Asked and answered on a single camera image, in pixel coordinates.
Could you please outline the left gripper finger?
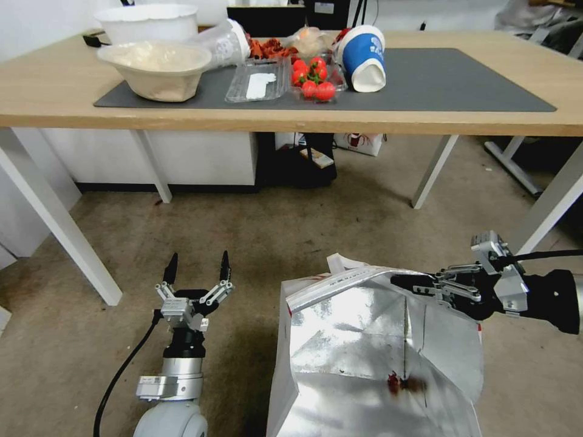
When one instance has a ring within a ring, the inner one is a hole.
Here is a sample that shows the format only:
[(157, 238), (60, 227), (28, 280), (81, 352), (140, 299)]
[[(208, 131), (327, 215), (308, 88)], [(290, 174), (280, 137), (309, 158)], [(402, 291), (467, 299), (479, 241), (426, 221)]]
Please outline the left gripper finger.
[(220, 305), (234, 289), (235, 287), (231, 281), (231, 265), (228, 251), (225, 250), (220, 263), (219, 281), (199, 299), (199, 303), (206, 306), (212, 306), (215, 303)]
[(155, 285), (155, 290), (162, 301), (175, 298), (173, 284), (177, 275), (178, 258), (179, 256), (175, 252), (164, 270), (162, 282)]

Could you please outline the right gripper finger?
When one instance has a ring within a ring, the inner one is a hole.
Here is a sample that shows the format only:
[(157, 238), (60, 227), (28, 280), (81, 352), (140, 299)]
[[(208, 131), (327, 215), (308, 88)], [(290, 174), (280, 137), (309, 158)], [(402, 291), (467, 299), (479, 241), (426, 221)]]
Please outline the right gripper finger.
[(433, 297), (440, 302), (451, 302), (454, 296), (474, 303), (480, 303), (482, 301), (482, 295), (476, 287), (447, 279), (429, 279), (421, 284), (413, 285), (412, 293), (419, 296)]
[(483, 269), (483, 266), (477, 262), (466, 265), (452, 265), (442, 268), (434, 274), (396, 274), (391, 279), (392, 284), (433, 284), (440, 280), (455, 280), (461, 274), (477, 274)]

